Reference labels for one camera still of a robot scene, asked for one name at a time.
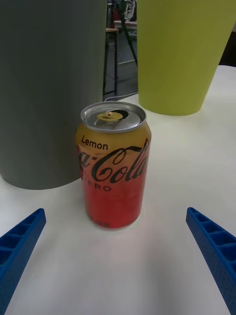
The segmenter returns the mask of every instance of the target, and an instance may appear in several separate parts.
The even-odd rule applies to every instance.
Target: white surface
[[[147,122],[143,209],[126,229],[88,220],[80,180],[45,191],[0,181],[1,234],[37,208],[47,218],[6,315],[229,314],[185,216],[195,207],[236,235],[236,68],[218,67],[199,113],[147,111]]]

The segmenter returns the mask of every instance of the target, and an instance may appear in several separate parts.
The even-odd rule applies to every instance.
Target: pull tab
[[[122,119],[123,115],[116,112],[111,113],[104,113],[97,115],[97,119],[100,119],[104,122],[117,122],[118,120]]]

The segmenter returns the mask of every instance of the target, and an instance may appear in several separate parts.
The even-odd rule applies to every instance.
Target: gray container
[[[74,132],[102,100],[106,0],[0,1],[0,174],[26,189],[79,178]]]

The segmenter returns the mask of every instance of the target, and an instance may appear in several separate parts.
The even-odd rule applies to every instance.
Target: can opening
[[[114,113],[114,112],[119,113],[123,116],[120,120],[125,119],[129,116],[129,113],[126,110],[116,109],[116,110],[111,111],[111,113]]]

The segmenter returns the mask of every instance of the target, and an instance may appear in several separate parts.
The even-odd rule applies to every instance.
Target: tripod leg
[[[134,57],[134,60],[135,60],[135,63],[136,65],[138,65],[138,59],[137,59],[137,56],[136,56],[136,53],[135,53],[135,50],[134,50],[134,47],[133,47],[133,43],[132,43],[132,40],[129,36],[129,32],[127,30],[127,27],[125,25],[125,18],[124,18],[124,12],[123,10],[121,9],[121,7],[119,6],[119,4],[117,3],[117,10],[118,10],[118,14],[119,14],[119,17],[120,17],[120,20],[121,20],[121,24],[122,24],[122,29],[124,30],[125,32],[125,36],[127,38],[127,41],[128,41],[128,44],[129,44],[129,47],[131,49],[131,52],[133,54],[133,57]]]

